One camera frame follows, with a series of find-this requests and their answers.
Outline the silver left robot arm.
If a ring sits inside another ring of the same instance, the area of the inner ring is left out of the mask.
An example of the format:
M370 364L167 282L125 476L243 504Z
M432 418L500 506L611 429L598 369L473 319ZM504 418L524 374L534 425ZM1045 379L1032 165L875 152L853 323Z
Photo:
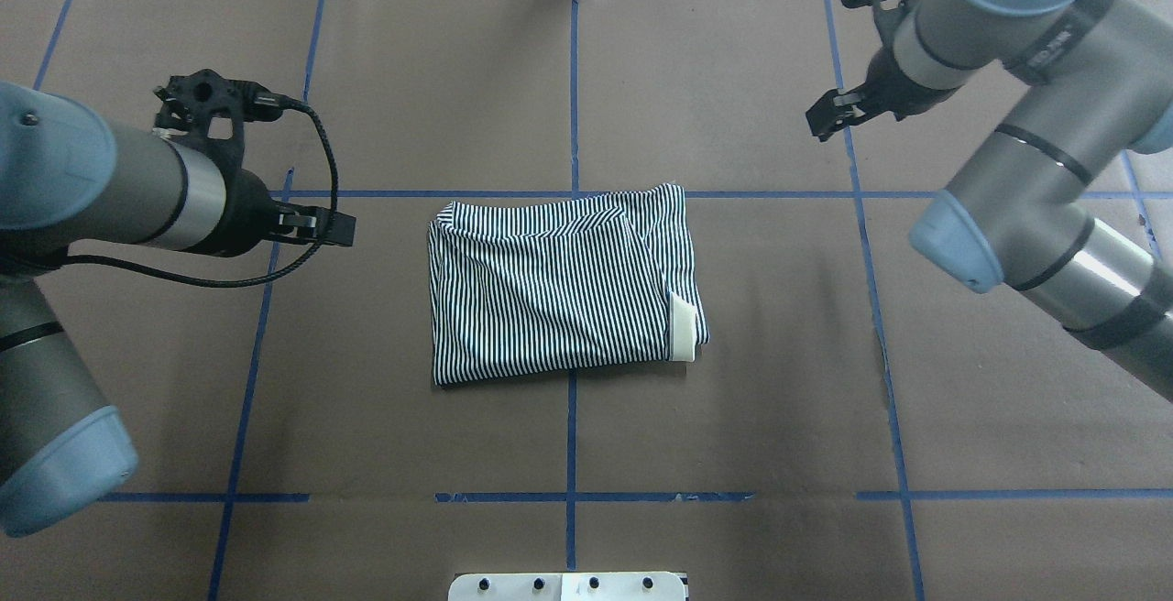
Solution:
M70 327L126 325L120 270L205 290L251 289L294 272L323 247L351 247L340 173L306 101L213 70L171 76L147 128L118 124L62 94L4 82L4 534L49 529L109 497L138 468L120 410L93 379ZM246 168L248 124L306 116L323 146L327 202L277 200ZM285 266L201 279L77 245L150 247L231 258L265 242L301 247Z

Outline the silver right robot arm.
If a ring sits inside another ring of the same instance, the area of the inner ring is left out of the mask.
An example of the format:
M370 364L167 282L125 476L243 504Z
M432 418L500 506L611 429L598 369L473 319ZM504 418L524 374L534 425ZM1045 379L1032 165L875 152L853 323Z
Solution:
M841 0L881 46L862 85L806 113L827 141L921 115L994 62L1026 86L909 234L976 293L1013 289L1157 396L1172 392L1172 276L1080 207L1124 151L1169 148L1169 22L1138 0Z

